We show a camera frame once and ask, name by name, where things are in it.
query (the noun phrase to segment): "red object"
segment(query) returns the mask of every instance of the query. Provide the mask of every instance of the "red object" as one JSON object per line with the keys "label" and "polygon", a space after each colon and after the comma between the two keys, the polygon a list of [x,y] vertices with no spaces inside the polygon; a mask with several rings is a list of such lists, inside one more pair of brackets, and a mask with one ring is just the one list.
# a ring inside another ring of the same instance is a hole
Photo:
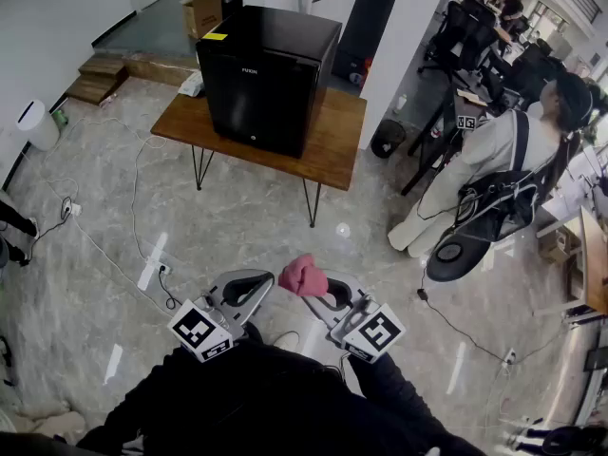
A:
{"label": "red object", "polygon": [[320,297],[329,289],[327,277],[314,266],[311,254],[299,256],[283,269],[278,276],[278,285],[295,295]]}

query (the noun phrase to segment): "yellow sticker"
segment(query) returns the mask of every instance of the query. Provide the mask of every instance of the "yellow sticker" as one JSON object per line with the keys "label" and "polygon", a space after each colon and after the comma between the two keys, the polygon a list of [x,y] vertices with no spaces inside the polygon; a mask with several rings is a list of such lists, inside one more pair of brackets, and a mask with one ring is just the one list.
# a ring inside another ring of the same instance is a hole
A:
{"label": "yellow sticker", "polygon": [[214,32],[209,32],[202,36],[203,39],[212,39],[214,41],[223,41],[228,34],[215,34]]}

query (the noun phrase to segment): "black cap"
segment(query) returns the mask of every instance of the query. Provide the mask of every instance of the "black cap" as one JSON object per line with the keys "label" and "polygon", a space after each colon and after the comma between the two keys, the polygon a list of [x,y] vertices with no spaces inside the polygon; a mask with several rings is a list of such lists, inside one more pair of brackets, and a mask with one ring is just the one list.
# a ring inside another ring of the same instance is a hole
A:
{"label": "black cap", "polygon": [[560,126],[571,132],[589,124],[593,99],[585,82],[574,73],[562,73],[558,77],[558,93],[561,98]]}

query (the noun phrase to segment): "black mini fridge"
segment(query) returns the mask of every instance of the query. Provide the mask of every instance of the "black mini fridge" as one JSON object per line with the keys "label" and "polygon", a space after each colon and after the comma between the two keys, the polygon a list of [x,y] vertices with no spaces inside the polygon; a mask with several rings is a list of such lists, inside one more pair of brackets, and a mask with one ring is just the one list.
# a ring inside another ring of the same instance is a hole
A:
{"label": "black mini fridge", "polygon": [[301,157],[325,97],[342,25],[243,7],[197,42],[217,133]]}

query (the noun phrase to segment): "backpack strap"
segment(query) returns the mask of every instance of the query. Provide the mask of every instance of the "backpack strap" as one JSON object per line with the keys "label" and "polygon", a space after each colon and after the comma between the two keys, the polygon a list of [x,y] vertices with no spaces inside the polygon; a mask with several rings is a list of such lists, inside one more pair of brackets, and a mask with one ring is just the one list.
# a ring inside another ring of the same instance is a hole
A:
{"label": "backpack strap", "polygon": [[513,143],[513,156],[511,157],[510,170],[520,172],[523,168],[523,160],[528,148],[528,135],[530,133],[530,122],[528,116],[520,110],[515,113],[515,136]]}

